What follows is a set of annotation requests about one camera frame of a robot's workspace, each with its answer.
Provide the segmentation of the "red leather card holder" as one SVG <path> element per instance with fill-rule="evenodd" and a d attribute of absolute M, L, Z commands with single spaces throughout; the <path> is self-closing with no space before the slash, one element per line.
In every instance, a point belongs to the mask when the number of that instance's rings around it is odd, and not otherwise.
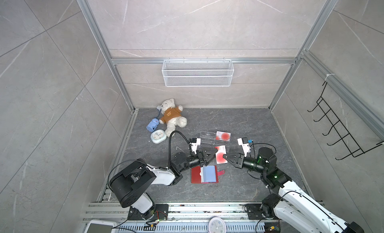
<path fill-rule="evenodd" d="M 194 167 L 191 169 L 192 184 L 211 184 L 218 183 L 219 176 L 223 175 L 225 170 L 218 171 L 217 166 Z"/>

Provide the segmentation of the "pink white credit card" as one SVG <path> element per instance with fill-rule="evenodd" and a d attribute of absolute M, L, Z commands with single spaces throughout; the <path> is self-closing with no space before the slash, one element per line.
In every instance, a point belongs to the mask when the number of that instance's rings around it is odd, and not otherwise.
<path fill-rule="evenodd" d="M 224 141 L 224 142 L 229 142 L 231 139 L 231 133 L 227 132 L 216 132 L 216 140 L 217 141 Z"/>
<path fill-rule="evenodd" d="M 216 147 L 216 162 L 217 164 L 226 164 L 228 161 L 224 158 L 224 155 L 227 154 L 226 146 Z"/>

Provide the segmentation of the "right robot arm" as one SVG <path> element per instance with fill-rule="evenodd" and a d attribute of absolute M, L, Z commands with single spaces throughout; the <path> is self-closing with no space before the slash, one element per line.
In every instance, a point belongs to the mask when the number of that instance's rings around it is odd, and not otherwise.
<path fill-rule="evenodd" d="M 223 158 L 238 169 L 259 173 L 261 181 L 271 190 L 262 201 L 264 219 L 276 217 L 301 233 L 364 232 L 357 223 L 339 218 L 303 191 L 277 167 L 277 156 L 271 148 L 261 147 L 255 158 L 244 153 L 226 154 Z"/>

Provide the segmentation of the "clear acrylic card stand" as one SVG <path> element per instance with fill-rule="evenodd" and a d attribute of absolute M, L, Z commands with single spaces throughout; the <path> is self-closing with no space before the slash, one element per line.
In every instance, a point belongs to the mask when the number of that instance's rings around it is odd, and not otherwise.
<path fill-rule="evenodd" d="M 230 151 L 230 142 L 217 141 L 216 133 L 201 131 L 200 139 L 201 139 L 201 145 L 199 146 L 200 150 L 202 150 L 202 148 L 216 148 L 218 146 L 226 146 L 226 151 L 227 152 Z"/>

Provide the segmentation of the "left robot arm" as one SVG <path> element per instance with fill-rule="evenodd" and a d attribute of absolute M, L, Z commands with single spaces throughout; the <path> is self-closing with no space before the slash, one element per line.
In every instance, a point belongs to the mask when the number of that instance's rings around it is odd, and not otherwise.
<path fill-rule="evenodd" d="M 130 165 L 113 177 L 108 176 L 108 187 L 122 208 L 129 207 L 133 211 L 128 215 L 129 220 L 132 220 L 135 214 L 149 220 L 160 209 L 146 193 L 151 185 L 175 185 L 183 178 L 183 171 L 206 167 L 215 158 L 215 153 L 209 154 L 199 150 L 190 151 L 188 155 L 179 152 L 169 157 L 169 166 L 166 168 L 149 165 L 143 159 L 132 160 Z"/>

